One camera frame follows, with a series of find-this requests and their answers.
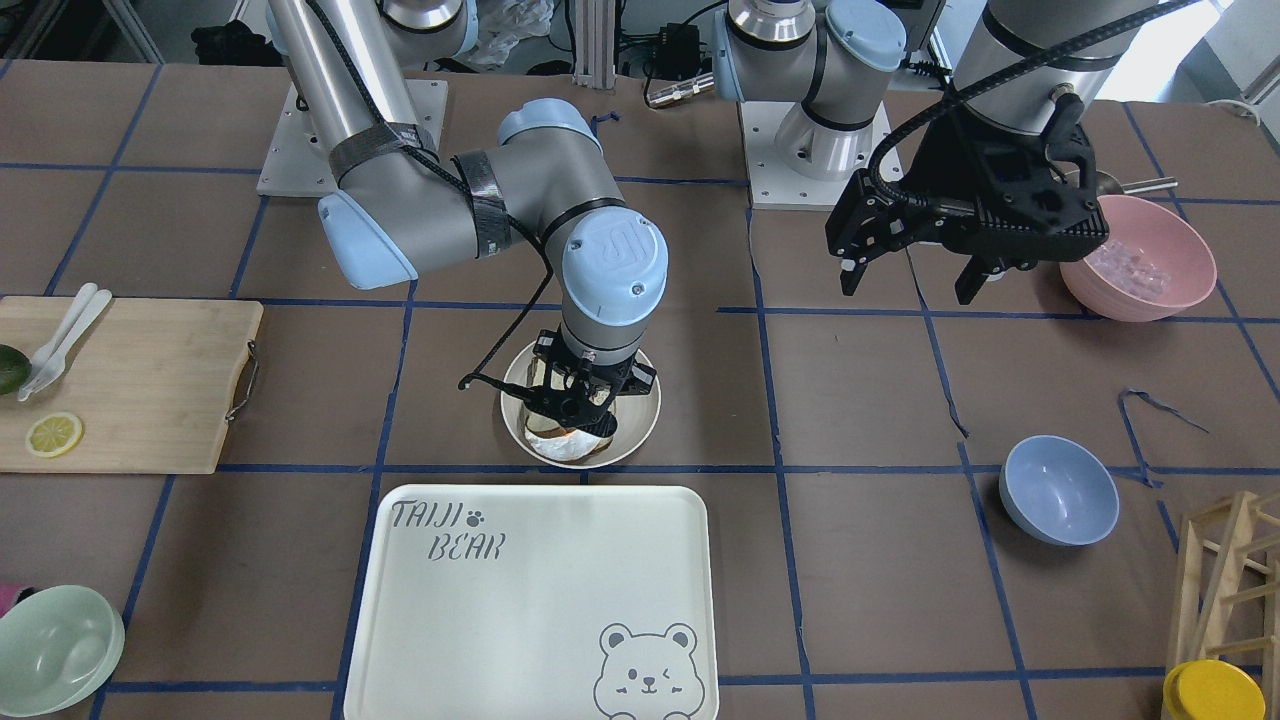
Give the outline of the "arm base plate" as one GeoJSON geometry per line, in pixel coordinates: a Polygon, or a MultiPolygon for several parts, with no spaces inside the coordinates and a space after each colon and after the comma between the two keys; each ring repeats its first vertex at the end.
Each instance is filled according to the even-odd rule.
{"type": "Polygon", "coordinates": [[[833,209],[892,129],[884,105],[855,131],[820,126],[799,102],[748,101],[739,110],[751,200],[763,209],[833,209]]]}
{"type": "MultiPolygon", "coordinates": [[[[419,114],[419,128],[428,133],[430,149],[436,152],[449,86],[443,79],[407,79],[406,85],[419,114]]],[[[301,109],[300,95],[291,86],[262,163],[257,192],[270,197],[324,197],[337,190],[328,158],[314,132],[310,113],[301,109]]]]}

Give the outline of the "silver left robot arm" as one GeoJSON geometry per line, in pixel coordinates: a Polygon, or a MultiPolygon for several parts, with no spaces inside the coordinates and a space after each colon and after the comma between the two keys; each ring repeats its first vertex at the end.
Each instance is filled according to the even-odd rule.
{"type": "Polygon", "coordinates": [[[716,13],[716,91],[787,102],[781,147],[842,181],[826,243],[852,295],[868,266],[914,243],[966,258],[960,304],[1010,270],[1074,263],[1108,237],[1082,117],[1137,31],[1179,1],[988,1],[940,97],[881,135],[909,56],[879,1],[730,1],[716,13]]]}

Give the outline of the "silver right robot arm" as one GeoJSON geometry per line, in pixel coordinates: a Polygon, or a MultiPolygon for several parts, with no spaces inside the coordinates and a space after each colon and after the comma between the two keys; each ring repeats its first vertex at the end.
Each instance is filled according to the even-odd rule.
{"type": "Polygon", "coordinates": [[[525,241],[558,281],[562,318],[534,352],[531,387],[486,383],[557,425],[608,438],[620,396],[648,395],[637,350],[668,278],[659,228],[622,197],[579,110],[557,97],[512,111],[493,149],[439,158],[404,68],[476,41],[471,1],[273,1],[271,36],[326,154],[317,213],[346,279],[375,290],[525,241]]]}

